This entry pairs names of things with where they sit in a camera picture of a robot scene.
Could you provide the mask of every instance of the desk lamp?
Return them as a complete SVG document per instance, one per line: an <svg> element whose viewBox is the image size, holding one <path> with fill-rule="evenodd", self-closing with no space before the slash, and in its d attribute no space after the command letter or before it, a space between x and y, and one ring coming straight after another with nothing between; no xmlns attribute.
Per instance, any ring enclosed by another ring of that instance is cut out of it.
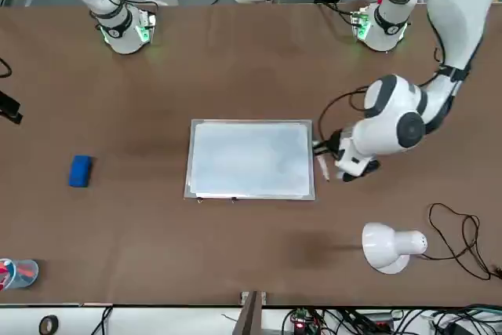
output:
<svg viewBox="0 0 502 335"><path fill-rule="evenodd" d="M362 230L362 248L371 267L384 274L397 274L410 255L425 253L427 239L419 231L395 231L381 223L368 223Z"/></svg>

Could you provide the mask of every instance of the transparent cup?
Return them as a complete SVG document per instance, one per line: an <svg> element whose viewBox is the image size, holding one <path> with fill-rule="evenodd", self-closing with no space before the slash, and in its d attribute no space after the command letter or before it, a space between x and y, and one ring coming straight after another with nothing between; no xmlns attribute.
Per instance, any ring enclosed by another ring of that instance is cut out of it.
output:
<svg viewBox="0 0 502 335"><path fill-rule="evenodd" d="M38 277L34 260L0 259L0 290L26 288Z"/></svg>

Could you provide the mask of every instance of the blue eraser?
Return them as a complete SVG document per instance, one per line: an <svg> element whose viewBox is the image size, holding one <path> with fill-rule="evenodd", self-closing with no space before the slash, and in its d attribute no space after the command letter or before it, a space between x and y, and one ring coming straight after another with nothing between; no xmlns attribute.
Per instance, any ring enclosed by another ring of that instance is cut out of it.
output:
<svg viewBox="0 0 502 335"><path fill-rule="evenodd" d="M92 162L90 156L75 156L71 163L68 184L73 188L86 188L89 184Z"/></svg>

